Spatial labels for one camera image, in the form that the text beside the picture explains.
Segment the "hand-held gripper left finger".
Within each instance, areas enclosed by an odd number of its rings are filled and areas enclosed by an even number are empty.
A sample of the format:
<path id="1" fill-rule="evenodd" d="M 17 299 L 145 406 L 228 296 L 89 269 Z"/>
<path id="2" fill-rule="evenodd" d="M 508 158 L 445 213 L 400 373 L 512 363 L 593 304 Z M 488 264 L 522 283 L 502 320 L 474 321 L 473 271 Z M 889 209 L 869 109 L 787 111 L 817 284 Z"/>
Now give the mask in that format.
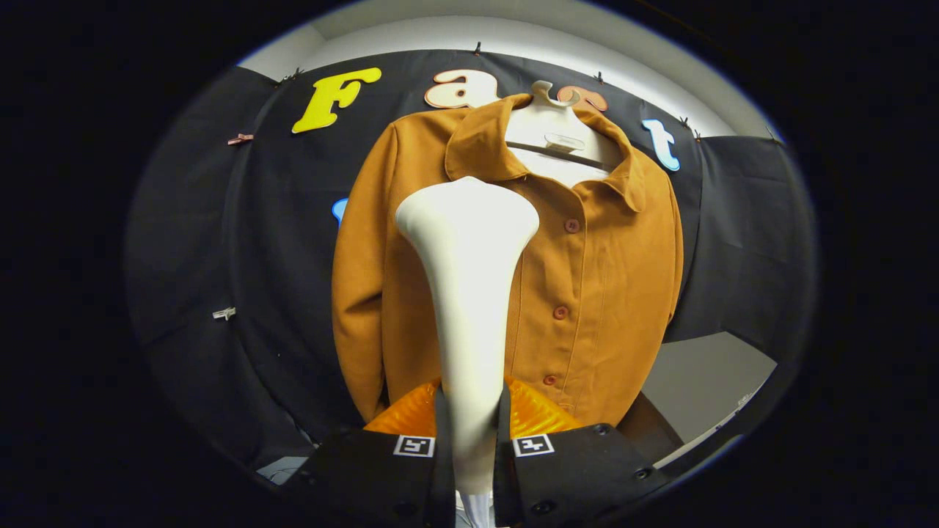
<path id="1" fill-rule="evenodd" d="M 323 442 L 282 486 L 315 527 L 453 527 L 456 489 L 439 380 Z"/>

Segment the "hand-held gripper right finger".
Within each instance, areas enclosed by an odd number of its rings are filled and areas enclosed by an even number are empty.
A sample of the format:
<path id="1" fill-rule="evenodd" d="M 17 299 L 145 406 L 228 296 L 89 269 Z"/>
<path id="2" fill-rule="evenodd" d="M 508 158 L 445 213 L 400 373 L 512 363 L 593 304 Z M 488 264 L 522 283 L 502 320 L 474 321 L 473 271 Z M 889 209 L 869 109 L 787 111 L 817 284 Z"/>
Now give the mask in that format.
<path id="1" fill-rule="evenodd" d="M 504 381 L 496 423 L 496 526 L 600 527 L 672 482 L 611 425 L 578 425 L 513 378 Z"/>

